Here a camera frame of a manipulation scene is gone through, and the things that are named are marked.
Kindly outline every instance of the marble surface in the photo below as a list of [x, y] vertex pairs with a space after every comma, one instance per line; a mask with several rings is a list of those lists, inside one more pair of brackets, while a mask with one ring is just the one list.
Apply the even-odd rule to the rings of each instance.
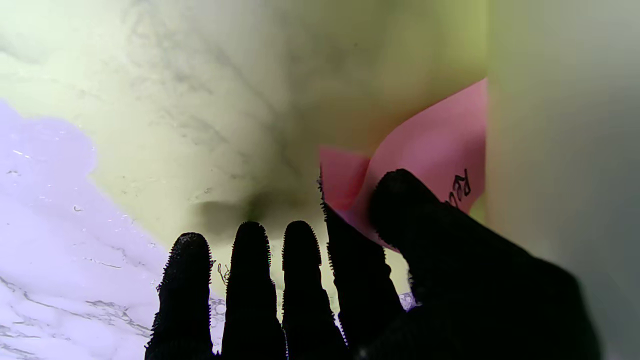
[[[0, 99], [23, 117], [70, 122], [95, 148], [75, 172], [49, 164], [21, 174], [11, 161], [28, 164], [31, 155], [0, 144], [11, 159], [0, 174], [2, 214], [24, 225], [1, 230], [10, 306], [2, 307], [0, 357], [140, 358], [156, 310], [153, 283], [185, 231], [210, 241], [221, 267], [214, 294], [224, 294], [242, 220], [266, 226], [274, 264], [291, 220], [309, 221], [323, 241], [317, 145], [369, 153], [403, 120], [485, 77], [485, 6], [0, 0]], [[42, 200], [44, 179], [64, 196]], [[87, 199], [102, 201], [104, 212], [73, 210]], [[27, 224], [47, 224], [46, 233]], [[112, 233], [97, 238], [100, 231]], [[322, 248], [323, 284], [337, 309]], [[389, 254], [389, 262], [407, 291], [404, 261]], [[280, 291], [279, 266], [272, 277]], [[79, 323], [95, 331], [79, 332]]]
[[[0, 359], [143, 358], [168, 254], [87, 178], [95, 154], [0, 102]], [[226, 305], [210, 304], [217, 351]]]
[[[317, 144], [371, 152], [485, 77], [485, 5], [0, 0], [0, 99], [86, 133], [91, 178], [164, 247], [197, 231], [224, 265], [237, 223], [253, 218], [277, 264], [289, 221], [326, 237]], [[390, 262], [406, 291], [404, 262]], [[273, 277], [281, 289], [277, 266]]]

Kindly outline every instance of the finger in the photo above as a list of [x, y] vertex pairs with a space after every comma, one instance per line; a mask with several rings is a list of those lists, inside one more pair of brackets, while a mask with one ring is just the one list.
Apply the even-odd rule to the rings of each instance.
[[311, 227], [303, 221], [290, 223], [282, 249], [282, 326], [292, 360], [347, 357], [347, 346], [322, 287], [320, 265], [320, 248]]
[[380, 237], [407, 260], [418, 301], [427, 285], [432, 292], [438, 286], [462, 290], [481, 284], [478, 280], [489, 273], [505, 274], [531, 260], [520, 247], [439, 202], [406, 170], [383, 177], [371, 198], [370, 216]]
[[206, 359], [211, 357], [209, 283], [211, 253], [200, 234], [181, 235], [173, 244], [157, 287], [156, 313], [145, 360]]
[[382, 247], [347, 224], [323, 204], [327, 246], [338, 291], [340, 324], [350, 349], [371, 344], [404, 309], [389, 278]]
[[227, 283], [222, 337], [225, 359], [285, 359], [284, 333], [276, 317], [275, 285], [269, 276], [271, 253], [264, 228], [245, 222], [238, 228]]

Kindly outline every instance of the pink paper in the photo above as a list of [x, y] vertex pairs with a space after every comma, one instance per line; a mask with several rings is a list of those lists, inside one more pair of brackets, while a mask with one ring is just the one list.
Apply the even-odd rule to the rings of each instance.
[[322, 147], [324, 200], [346, 222], [380, 245], [367, 208], [380, 179], [405, 168], [442, 201], [468, 213], [484, 192], [486, 79], [450, 96], [402, 123], [371, 159]]

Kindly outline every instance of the gloved hand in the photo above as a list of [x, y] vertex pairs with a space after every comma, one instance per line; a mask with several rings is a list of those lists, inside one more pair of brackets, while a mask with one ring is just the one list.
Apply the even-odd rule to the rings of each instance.
[[[238, 229], [227, 286], [225, 359], [599, 359], [577, 281], [440, 203], [405, 170], [371, 201], [380, 236], [401, 251], [419, 306], [405, 313], [381, 247], [324, 207], [328, 250], [348, 347], [320, 283], [311, 228], [285, 232], [282, 327], [264, 229]], [[204, 238], [175, 243], [159, 286], [145, 360], [212, 359], [211, 256]]]

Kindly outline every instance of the pale surface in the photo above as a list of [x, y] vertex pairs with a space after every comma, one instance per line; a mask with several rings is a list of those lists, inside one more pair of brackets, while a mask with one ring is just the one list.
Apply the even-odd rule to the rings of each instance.
[[165, 247], [198, 231], [228, 263], [238, 223], [262, 221], [282, 288], [284, 225], [325, 237], [316, 145], [371, 152], [485, 77], [485, 15], [484, 0], [0, 0], [0, 98], [80, 126], [95, 182]]
[[640, 2], [494, 0], [489, 225], [575, 272], [608, 359], [640, 359]]

